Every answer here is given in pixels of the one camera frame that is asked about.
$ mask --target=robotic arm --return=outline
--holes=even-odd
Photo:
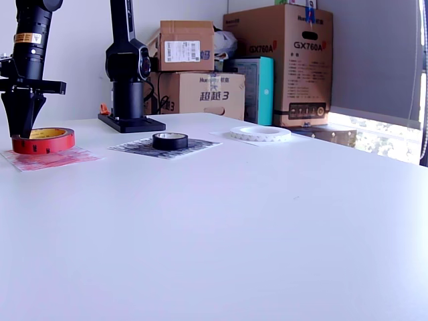
[[[0,59],[1,99],[5,105],[10,135],[29,138],[34,121],[44,105],[43,94],[66,93],[66,84],[43,80],[43,67],[52,13],[63,0],[16,0],[17,32],[10,58]]]
[[[110,0],[113,44],[106,51],[106,72],[113,82],[111,115],[98,118],[119,132],[165,130],[144,115],[144,83],[150,76],[147,47],[135,39],[132,0]]]

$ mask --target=cardboard box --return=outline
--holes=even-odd
[[[211,21],[161,21],[159,70],[214,70],[214,26]]]
[[[161,114],[210,112],[238,120],[244,119],[244,75],[199,72],[153,73],[150,81],[156,92],[155,97],[144,105],[144,113],[147,115],[158,112],[159,81],[160,98],[164,102]]]
[[[302,5],[303,7],[317,8],[316,0],[275,0],[276,5]]]
[[[239,54],[275,59],[276,126],[328,122],[333,60],[331,13],[315,10],[315,23],[308,23],[305,7],[273,5],[225,15],[223,28],[238,39]]]

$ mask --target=white tape roll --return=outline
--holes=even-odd
[[[232,128],[230,135],[250,142],[285,142],[290,139],[292,132],[278,127],[244,126]]]

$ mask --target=red tape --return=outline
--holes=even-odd
[[[61,152],[75,145],[74,130],[68,128],[40,128],[31,131],[30,138],[12,136],[13,151],[18,154],[41,155]]]

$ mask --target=black electrical tape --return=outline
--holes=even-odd
[[[153,135],[153,148],[159,150],[178,150],[189,147],[189,137],[175,132]]]

